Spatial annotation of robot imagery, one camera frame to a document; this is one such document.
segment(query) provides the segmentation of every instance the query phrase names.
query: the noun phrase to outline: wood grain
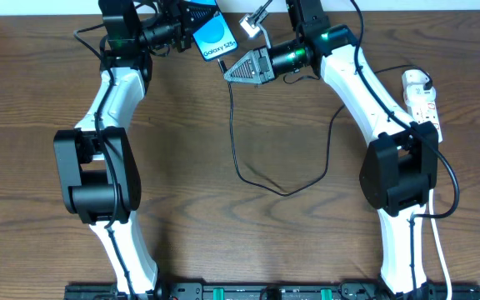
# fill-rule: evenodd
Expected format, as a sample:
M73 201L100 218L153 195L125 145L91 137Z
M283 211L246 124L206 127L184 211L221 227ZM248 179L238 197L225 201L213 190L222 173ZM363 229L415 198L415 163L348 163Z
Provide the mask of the wood grain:
M330 17L358 29L353 13ZM231 24L239 18L227 16ZM462 187L457 213L438 224L442 245L453 281L480 284L480 12L365 18L363 47L373 69L413 62L434 77L441 149ZM80 120L99 85L96 58L71 33L99 22L97 16L0 17L0 298L60 299L70 282L114 280L101 244L63 206L53 155L54 133ZM293 36L285 14L266 24L276 42ZM229 66L262 44L233 27L240 48L226 57ZM142 177L142 231L165 273L267 283L378 275L378 216L358 185L366 148L347 112L335 122L328 175L282 198L236 177L228 90L216 63L193 49L156 58L153 67L129 138ZM402 93L400 74L380 76L395 97ZM234 94L246 178L264 182L250 166L290 191L323 170L328 121L341 105L329 87L277 80L257 89L235 86ZM452 193L442 170L437 211L448 208ZM423 252L429 278L443 281L428 222Z

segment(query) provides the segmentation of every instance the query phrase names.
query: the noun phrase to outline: white power strip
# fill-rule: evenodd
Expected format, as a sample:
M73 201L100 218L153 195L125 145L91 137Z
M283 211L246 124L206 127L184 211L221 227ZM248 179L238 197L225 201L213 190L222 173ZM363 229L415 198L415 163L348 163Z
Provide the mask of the white power strip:
M442 130L440 129L440 120L438 119L437 90L431 87L426 91L423 85L429 81L426 74L419 70L408 70L402 75L403 80L403 98L407 104L408 113L416 120L418 124L431 121L432 125L438 130L438 142L441 143Z

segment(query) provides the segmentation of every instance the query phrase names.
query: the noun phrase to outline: white cable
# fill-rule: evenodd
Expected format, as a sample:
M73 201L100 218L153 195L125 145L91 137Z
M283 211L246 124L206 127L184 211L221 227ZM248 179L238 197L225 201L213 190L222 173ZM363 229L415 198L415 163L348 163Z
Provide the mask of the white cable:
M434 190L429 191L429 213L434 214ZM448 265L446 264L446 258L443 256L442 245L440 244L440 237L438 236L437 221L431 218L432 235L434 236L434 242L437 245L438 258L440 258L440 264L442 264L443 276L446 278L447 296L446 300L451 300L453 289L451 287L451 278L449 277Z

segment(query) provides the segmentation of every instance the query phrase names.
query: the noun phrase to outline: wooden surface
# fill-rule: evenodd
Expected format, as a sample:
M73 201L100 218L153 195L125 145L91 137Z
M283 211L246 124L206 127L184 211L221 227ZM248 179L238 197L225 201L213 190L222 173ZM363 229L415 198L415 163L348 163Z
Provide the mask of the wooden surface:
M331 13L356 32L354 13ZM240 15L228 17L248 49ZM438 222L455 282L480 284L480 12L369 12L364 49L372 69L413 62L437 89L444 142L457 172L459 209ZM0 298L60 299L70 282L112 282L101 243L62 201L53 136L72 128L98 91L98 61L72 37L100 17L0 17ZM267 28L293 37L288 16ZM102 32L87 38L96 42ZM380 79L401 98L401 72ZM321 82L277 80L234 87L238 161L246 178L290 191L323 170L327 126L342 104ZM148 249L168 274L209 282L329 282L375 278L382 263L378 215L358 172L362 134L343 112L335 122L328 175L282 198L242 183L228 136L228 90L197 49L155 58L153 80L129 133L142 178L139 211ZM438 174L437 211L453 190ZM424 266L443 281L430 223Z

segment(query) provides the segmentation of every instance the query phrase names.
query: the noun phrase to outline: white wall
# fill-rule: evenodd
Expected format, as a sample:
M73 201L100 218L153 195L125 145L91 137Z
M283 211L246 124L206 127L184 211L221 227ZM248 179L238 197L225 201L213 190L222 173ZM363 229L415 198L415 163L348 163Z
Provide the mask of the white wall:
M265 0L217 0L225 13L253 12ZM327 11L351 11L348 0L322 0ZM480 0L357 0L363 11L480 10ZM140 13L150 12L146 7ZM286 12L285 0L273 0L269 12ZM98 14L98 0L0 0L0 16Z

